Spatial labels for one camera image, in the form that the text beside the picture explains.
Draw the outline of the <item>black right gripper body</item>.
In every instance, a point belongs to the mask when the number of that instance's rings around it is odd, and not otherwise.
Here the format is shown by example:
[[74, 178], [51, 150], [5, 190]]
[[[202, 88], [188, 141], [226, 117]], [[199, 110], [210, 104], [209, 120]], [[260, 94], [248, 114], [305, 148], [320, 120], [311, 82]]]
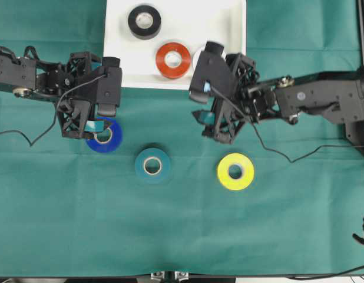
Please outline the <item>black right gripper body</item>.
[[233, 68], [237, 86], [231, 97], [214, 90], [214, 100], [209, 110], [215, 114], [214, 124], [202, 124], [201, 135], [219, 143], [232, 144], [240, 130], [249, 123], [278, 118], [273, 88], [274, 81], [258, 83], [260, 77], [256, 63], [241, 54], [228, 54], [226, 62]]

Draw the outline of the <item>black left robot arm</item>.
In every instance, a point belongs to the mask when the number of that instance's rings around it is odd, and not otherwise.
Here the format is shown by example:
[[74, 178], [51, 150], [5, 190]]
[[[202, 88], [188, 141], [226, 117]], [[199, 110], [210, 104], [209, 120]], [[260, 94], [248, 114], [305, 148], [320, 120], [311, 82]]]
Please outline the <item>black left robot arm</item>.
[[121, 100], [123, 71], [117, 57], [73, 52], [66, 63], [39, 58], [33, 46], [21, 57], [0, 46], [0, 91], [54, 106], [53, 123], [70, 139], [92, 140], [112, 125]]

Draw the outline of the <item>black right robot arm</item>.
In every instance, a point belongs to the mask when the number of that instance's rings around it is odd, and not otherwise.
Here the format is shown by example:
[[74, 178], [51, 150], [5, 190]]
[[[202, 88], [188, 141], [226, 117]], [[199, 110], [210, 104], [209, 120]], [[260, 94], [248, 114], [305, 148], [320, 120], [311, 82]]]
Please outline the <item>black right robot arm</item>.
[[214, 98], [210, 111], [193, 115], [205, 126], [203, 135], [220, 143], [232, 143], [246, 123], [281, 119], [294, 125], [306, 113], [345, 125], [348, 140], [364, 147], [364, 67], [259, 81], [251, 58], [203, 51], [189, 92], [198, 103]]

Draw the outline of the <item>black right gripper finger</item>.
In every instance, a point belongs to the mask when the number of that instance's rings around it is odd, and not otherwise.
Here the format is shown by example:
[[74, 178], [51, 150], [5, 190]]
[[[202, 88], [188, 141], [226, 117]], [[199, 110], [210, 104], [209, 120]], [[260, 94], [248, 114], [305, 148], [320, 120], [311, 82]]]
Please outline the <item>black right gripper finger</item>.
[[200, 124], [214, 124], [215, 114], [207, 110], [196, 110], [192, 112], [193, 117]]

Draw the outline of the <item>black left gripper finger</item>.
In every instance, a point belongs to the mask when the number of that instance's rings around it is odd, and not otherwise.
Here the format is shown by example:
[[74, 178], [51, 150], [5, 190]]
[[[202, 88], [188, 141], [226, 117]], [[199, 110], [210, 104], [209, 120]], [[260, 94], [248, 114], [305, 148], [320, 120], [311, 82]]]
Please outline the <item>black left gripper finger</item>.
[[101, 133], [110, 127], [111, 122], [107, 120], [88, 120], [85, 124], [84, 131], [88, 133]]

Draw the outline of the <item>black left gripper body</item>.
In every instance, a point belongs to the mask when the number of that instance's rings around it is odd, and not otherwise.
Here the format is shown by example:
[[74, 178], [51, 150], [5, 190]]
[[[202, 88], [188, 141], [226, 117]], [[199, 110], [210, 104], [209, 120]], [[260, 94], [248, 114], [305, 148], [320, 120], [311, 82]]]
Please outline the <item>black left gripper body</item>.
[[59, 124], [62, 137], [92, 139], [94, 133], [85, 129], [88, 121], [94, 121], [95, 96], [88, 93], [102, 80], [97, 68], [102, 59], [91, 52], [70, 54], [67, 63], [51, 63], [37, 60], [42, 73], [36, 79], [36, 98], [51, 102], [54, 116], [51, 125], [37, 138], [46, 135]]

